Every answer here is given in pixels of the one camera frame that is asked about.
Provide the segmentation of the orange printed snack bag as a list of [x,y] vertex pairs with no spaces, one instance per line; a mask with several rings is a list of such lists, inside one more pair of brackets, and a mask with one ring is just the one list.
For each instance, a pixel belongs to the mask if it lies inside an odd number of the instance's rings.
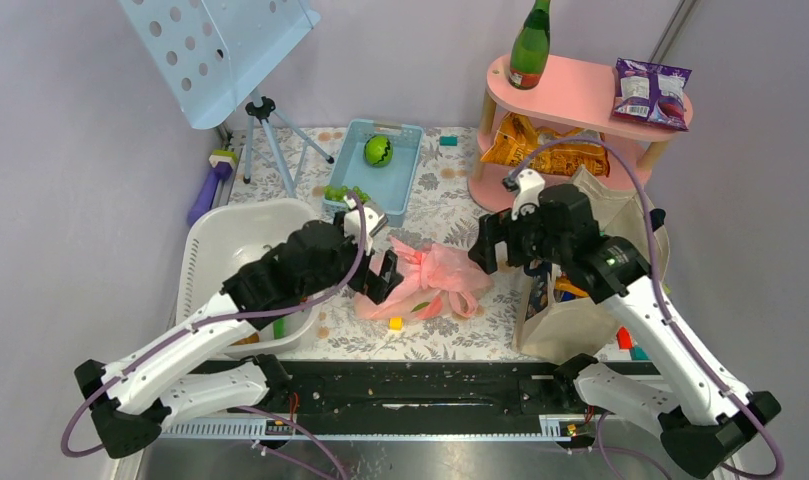
[[563,138],[576,141],[561,143],[538,153],[528,167],[541,174],[571,177],[580,166],[594,176],[609,177],[611,165],[607,150],[591,140],[602,140],[595,130],[574,128],[560,133],[546,126],[535,126],[524,115],[507,113],[502,118],[492,146],[481,156],[484,164],[515,168],[529,154],[547,143]]

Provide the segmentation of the orange yellow packet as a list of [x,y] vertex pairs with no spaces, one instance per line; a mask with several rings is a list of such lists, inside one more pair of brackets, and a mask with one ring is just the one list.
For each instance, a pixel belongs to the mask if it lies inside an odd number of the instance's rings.
[[567,277],[560,276],[555,281],[555,290],[565,295],[572,295],[574,298],[587,298],[588,293],[575,286]]

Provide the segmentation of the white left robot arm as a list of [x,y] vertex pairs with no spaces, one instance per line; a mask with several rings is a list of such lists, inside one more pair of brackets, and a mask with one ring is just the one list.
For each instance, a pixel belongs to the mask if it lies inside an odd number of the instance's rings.
[[63,434],[64,454],[77,454],[68,441],[84,413],[91,417],[98,447],[119,459],[144,449],[175,424],[219,410],[284,407],[291,380],[271,354],[217,373],[195,370],[234,342],[324,302],[343,287],[383,302],[403,280],[391,251],[379,272],[370,268],[371,242],[384,223],[377,214],[361,219],[355,212],[332,223],[309,221],[240,267],[203,306],[149,345],[109,364],[79,365],[74,375],[84,402]]

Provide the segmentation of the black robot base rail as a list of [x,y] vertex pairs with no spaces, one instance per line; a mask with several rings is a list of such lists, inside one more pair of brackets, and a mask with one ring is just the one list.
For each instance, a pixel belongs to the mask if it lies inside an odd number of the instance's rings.
[[256,408],[290,416],[317,436],[572,434],[589,407],[549,363],[281,361],[286,373]]

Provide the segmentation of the green glass bottle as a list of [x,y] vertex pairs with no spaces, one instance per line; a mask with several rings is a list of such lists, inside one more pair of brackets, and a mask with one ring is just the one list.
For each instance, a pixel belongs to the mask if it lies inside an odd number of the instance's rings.
[[536,87],[550,52],[549,0],[537,0],[516,36],[509,61],[508,81],[517,89]]

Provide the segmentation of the light blue perforated basket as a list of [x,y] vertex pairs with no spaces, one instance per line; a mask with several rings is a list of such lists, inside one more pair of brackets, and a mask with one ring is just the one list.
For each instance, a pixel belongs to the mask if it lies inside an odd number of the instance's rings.
[[[373,167],[365,159],[364,147],[374,136],[385,137],[392,145],[391,161],[386,166]],[[385,212],[390,227],[402,227],[423,137],[420,126],[352,120],[328,180],[330,190],[360,188]]]

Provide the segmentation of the floral patterned table mat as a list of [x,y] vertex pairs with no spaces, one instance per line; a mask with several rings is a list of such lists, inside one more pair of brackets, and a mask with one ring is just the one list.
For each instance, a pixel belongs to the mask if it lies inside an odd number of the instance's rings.
[[[298,166],[305,153],[296,195],[320,217],[329,219],[322,200],[332,166],[307,147],[288,128],[274,129],[290,169]],[[305,132],[325,151],[338,155],[346,128],[309,128]],[[477,219],[485,213],[470,197],[468,170],[475,158],[474,128],[426,128],[421,141],[413,191],[401,228],[385,229],[392,237],[413,247],[442,243],[468,250],[477,236]],[[440,146],[441,136],[456,136],[456,147]],[[233,183],[229,204],[244,204],[284,198],[281,176],[271,157],[262,128],[253,131],[252,176],[243,182],[243,158]],[[492,290],[480,300],[477,313],[469,319],[446,315],[428,320],[407,320],[400,331],[391,330],[388,320],[357,319],[353,293],[344,291],[318,308],[318,319],[308,338],[281,358],[291,360],[369,360],[369,361],[535,361],[513,350],[517,308],[525,306],[528,292],[521,270],[501,266],[491,278]],[[603,361],[646,360],[638,345],[622,349],[617,340],[597,354]]]

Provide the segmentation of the yellow small block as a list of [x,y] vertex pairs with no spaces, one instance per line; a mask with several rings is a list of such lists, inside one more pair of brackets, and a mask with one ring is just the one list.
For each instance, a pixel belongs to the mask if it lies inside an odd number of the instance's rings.
[[394,331],[400,331],[403,328],[403,320],[401,317],[393,317],[389,320],[389,328]]

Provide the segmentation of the purple snack packet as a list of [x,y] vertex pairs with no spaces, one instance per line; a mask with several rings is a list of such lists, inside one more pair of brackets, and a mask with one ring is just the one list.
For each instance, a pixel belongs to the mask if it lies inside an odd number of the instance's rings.
[[688,131],[685,87],[691,69],[618,58],[614,66],[613,117],[674,131]]

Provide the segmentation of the pink plastic grocery bag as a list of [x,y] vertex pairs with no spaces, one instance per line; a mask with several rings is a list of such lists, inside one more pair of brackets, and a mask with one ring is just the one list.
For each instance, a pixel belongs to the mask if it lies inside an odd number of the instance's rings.
[[470,318],[493,287],[492,278],[464,250],[439,243],[416,249],[395,237],[389,241],[403,281],[380,304],[357,294],[354,309],[360,319],[411,322],[451,314]]

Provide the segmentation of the red orange small block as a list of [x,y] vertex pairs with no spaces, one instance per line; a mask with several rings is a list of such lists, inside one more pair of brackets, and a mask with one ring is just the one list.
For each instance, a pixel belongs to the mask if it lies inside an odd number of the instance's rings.
[[621,327],[617,332],[617,343],[621,350],[631,350],[634,347],[634,341],[629,331]]

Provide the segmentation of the purple dumbbell toy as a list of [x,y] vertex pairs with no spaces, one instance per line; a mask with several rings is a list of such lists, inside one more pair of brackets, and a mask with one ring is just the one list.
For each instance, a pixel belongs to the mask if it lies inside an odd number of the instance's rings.
[[208,161],[210,169],[186,216],[186,223],[189,227],[212,209],[217,190],[233,173],[238,164],[238,157],[234,152],[228,150],[213,150]]

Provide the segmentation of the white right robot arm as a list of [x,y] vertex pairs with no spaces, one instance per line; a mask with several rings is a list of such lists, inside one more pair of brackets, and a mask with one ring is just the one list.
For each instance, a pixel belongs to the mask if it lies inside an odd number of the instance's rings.
[[670,459],[702,479],[721,468],[781,410],[768,391],[753,391],[710,354],[680,317],[640,250],[604,234],[588,196],[576,186],[524,186],[507,181],[514,204],[487,214],[470,258],[486,273],[497,268],[496,247],[508,262],[559,266],[570,282],[615,317],[640,343],[667,383],[666,390],[624,377],[587,354],[563,368],[555,402],[577,412],[585,405],[616,414],[659,438]]

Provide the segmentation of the light blue music stand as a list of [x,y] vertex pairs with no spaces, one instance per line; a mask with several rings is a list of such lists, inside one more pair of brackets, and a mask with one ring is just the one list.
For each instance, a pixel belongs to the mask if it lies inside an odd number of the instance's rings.
[[121,0],[119,3],[194,129],[225,122],[315,29],[300,0]]

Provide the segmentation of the green toy watermelon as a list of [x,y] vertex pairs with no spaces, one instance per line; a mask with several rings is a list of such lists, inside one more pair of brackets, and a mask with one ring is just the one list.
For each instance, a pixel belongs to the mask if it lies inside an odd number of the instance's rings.
[[368,139],[364,146],[364,159],[372,167],[387,166],[393,156],[393,145],[384,135],[374,135]]

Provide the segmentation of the green grapes bunch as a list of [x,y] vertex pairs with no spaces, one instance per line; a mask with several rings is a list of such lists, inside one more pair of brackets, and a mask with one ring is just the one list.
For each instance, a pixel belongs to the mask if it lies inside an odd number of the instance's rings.
[[344,203],[350,192],[356,194],[363,203],[371,200],[371,197],[359,186],[348,187],[345,185],[339,187],[327,185],[324,188],[324,198],[328,201]]

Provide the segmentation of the beige floral canvas tote bag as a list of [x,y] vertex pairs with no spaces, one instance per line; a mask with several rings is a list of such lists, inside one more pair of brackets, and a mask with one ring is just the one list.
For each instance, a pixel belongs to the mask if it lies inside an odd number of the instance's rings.
[[545,194],[544,261],[530,263],[514,329],[516,352],[561,364],[597,355],[617,338],[620,321],[603,303],[651,271],[664,272],[670,242],[664,211],[644,209],[635,190],[612,190],[586,168]]

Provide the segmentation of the green cucumber toy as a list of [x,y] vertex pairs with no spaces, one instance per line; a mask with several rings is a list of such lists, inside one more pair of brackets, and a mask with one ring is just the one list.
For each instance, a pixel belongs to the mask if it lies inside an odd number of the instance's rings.
[[279,318],[271,324],[272,337],[275,340],[282,339],[286,336],[285,318]]

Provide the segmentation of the white plastic tub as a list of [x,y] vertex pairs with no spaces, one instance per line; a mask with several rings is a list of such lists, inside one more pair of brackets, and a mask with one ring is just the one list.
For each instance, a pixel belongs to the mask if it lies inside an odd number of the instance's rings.
[[[187,235],[175,321],[184,321],[201,307],[241,266],[260,259],[285,242],[293,231],[318,218],[309,204],[292,198],[227,205],[200,217]],[[282,337],[276,338],[269,326],[258,333],[257,342],[231,345],[218,357],[236,360],[257,354],[294,357],[314,340],[319,314],[320,308],[316,306],[284,317]]]

